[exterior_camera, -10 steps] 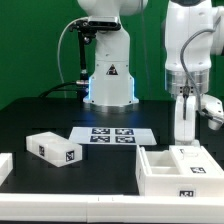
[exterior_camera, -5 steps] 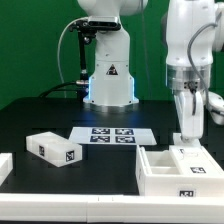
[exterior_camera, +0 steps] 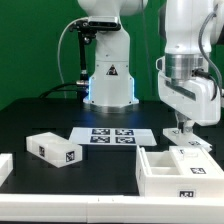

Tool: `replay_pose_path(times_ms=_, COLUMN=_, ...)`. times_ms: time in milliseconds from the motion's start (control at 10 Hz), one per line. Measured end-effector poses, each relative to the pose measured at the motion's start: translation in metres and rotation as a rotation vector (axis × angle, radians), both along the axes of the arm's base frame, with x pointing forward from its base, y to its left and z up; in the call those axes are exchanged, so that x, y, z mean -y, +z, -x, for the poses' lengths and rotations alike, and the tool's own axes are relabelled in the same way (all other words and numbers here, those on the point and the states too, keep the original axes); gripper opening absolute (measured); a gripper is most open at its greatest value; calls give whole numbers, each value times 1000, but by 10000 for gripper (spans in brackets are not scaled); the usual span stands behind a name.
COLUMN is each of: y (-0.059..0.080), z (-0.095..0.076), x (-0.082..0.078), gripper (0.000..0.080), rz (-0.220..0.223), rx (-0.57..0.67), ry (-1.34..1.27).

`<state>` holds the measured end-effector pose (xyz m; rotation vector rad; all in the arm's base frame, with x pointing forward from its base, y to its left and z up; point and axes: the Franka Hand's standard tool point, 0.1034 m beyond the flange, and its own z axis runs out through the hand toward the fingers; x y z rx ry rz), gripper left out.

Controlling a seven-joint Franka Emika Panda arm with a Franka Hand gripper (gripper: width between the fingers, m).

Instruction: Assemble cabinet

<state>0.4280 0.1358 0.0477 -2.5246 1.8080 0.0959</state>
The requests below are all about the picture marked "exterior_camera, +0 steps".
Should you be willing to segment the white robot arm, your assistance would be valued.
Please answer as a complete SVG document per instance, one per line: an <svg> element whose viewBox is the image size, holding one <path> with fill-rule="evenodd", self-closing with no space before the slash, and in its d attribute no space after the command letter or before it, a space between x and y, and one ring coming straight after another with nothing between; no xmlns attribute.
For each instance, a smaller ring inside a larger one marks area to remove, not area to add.
<svg viewBox="0 0 224 224"><path fill-rule="evenodd" d="M121 19L145 10L149 0L78 0L87 17L84 28L96 38L94 70L85 106L101 112L135 108L135 78L130 70L141 62L142 44L132 40ZM221 117L222 77L209 70L212 45L222 30L220 0L165 0L159 11L164 55L157 59L158 96L173 108L181 130L214 125Z"/></svg>

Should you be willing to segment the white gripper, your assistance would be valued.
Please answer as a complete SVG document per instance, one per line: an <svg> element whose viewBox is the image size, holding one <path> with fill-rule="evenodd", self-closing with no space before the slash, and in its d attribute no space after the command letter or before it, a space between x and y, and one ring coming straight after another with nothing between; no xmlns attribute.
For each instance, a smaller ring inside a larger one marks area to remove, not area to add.
<svg viewBox="0 0 224 224"><path fill-rule="evenodd" d="M175 86L163 72L159 72L158 91L163 102L180 112L176 113L176 119L181 133L183 130L192 133L194 122L209 126L220 120L220 93L214 94L215 87L211 80L196 77L185 81L183 86ZM190 119L185 125L184 116Z"/></svg>

